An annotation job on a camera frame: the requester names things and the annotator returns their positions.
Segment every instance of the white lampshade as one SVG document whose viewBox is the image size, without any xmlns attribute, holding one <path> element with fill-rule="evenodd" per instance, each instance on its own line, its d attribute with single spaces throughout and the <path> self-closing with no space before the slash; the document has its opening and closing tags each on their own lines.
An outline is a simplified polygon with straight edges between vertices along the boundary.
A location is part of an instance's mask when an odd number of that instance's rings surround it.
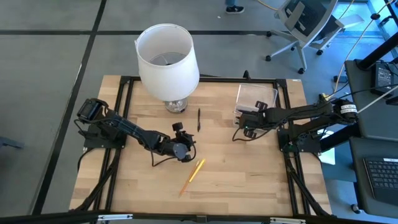
<svg viewBox="0 0 398 224">
<path fill-rule="evenodd" d="M 163 101 L 189 96 L 199 69 L 189 32 L 174 24 L 146 29 L 136 40 L 139 75 L 147 91 Z"/>
</svg>

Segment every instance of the keyboard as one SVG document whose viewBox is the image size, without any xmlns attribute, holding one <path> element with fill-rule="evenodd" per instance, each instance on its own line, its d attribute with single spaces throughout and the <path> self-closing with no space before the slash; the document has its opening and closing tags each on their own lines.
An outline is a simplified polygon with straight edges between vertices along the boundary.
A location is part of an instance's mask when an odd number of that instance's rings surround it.
<svg viewBox="0 0 398 224">
<path fill-rule="evenodd" d="M 398 205 L 398 158 L 364 159 L 373 197 L 381 202 Z"/>
</svg>

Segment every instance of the wooden table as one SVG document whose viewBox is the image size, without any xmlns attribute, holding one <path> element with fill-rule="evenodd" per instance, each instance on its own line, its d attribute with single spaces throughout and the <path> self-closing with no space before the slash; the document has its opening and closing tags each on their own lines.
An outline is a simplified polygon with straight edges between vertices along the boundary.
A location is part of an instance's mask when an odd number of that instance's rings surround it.
<svg viewBox="0 0 398 224">
<path fill-rule="evenodd" d="M 98 98 L 114 105 L 120 76 L 105 76 Z M 300 80 L 287 80 L 292 107 L 306 105 Z M 261 84 L 272 88 L 271 84 Z M 150 153 L 128 137 L 122 150 L 112 211 L 129 213 L 291 216 L 289 189 L 275 130 L 252 142 L 232 142 L 236 130 L 233 110 L 238 83 L 200 82 L 182 114 L 166 111 L 141 82 L 134 82 L 128 120 L 144 129 L 174 136 L 172 124 L 182 122 L 194 134 L 197 158 L 189 163 L 167 161 L 151 167 Z M 201 130 L 197 113 L 201 109 Z M 79 206 L 98 182 L 104 150 L 96 149 L 82 162 L 70 208 Z M 164 159 L 155 155 L 155 162 Z M 206 159 L 186 192 L 179 198 L 197 160 Z M 312 154 L 301 153 L 305 183 L 315 199 L 331 212 L 321 165 Z M 298 209 L 303 213 L 296 186 Z M 104 208 L 104 199 L 100 208 Z"/>
</svg>

